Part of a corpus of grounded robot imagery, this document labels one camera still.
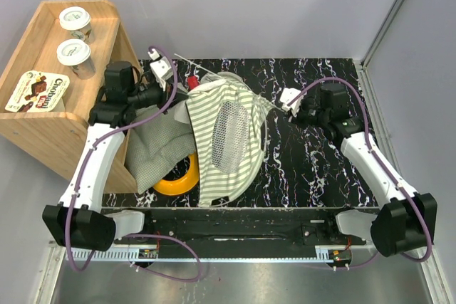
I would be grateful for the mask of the striped green pet tent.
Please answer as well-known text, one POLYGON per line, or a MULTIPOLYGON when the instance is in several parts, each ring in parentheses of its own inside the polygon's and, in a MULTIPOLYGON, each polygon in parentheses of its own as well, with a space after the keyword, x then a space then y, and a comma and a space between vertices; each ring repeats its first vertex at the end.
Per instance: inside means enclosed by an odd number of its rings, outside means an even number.
POLYGON ((266 118, 274 105, 238 75, 207 73, 185 101, 199 164, 200 207, 232 202, 264 161, 266 118))

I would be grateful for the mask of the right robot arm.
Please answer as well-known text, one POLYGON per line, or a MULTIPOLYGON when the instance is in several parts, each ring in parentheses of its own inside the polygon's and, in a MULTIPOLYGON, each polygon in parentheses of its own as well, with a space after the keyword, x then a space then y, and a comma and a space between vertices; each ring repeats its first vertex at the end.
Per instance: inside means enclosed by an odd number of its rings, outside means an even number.
POLYGON ((400 176, 369 132, 366 109, 361 108, 361 117, 350 114, 350 97, 361 98, 349 82, 336 77, 316 80, 303 90, 285 88, 280 97, 289 122, 321 128, 356 168, 380 207, 377 214, 340 211, 324 226, 324 236, 333 244, 356 236, 372 242, 382 256, 401 254, 425 262, 432 254, 437 202, 400 176))

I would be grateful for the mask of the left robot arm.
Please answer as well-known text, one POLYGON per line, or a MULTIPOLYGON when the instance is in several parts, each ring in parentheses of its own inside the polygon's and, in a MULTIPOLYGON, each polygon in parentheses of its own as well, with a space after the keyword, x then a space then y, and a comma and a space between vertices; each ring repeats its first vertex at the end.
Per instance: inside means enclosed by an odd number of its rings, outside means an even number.
POLYGON ((139 126, 136 111, 151 105, 164 113, 171 107, 178 89, 176 67, 172 83, 156 80, 141 86, 140 71, 127 61, 106 66, 104 85, 89 113, 85 146, 74 175, 56 205, 45 206, 42 219, 59 246, 107 251, 113 242, 131 235, 148 243, 155 227, 144 213, 124 210, 102 214, 103 192, 125 133, 139 126))

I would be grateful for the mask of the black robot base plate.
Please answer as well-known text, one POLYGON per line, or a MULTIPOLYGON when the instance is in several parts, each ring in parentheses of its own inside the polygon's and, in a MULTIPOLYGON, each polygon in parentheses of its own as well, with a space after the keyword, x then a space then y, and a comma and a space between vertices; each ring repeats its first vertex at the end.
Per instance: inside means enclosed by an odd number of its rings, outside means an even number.
POLYGON ((160 258, 184 258, 189 252, 168 237, 179 239, 202 259, 247 261, 315 258, 317 247, 364 247, 365 241, 339 233, 335 209, 280 208, 152 208, 143 209, 140 243, 158 241, 160 258))

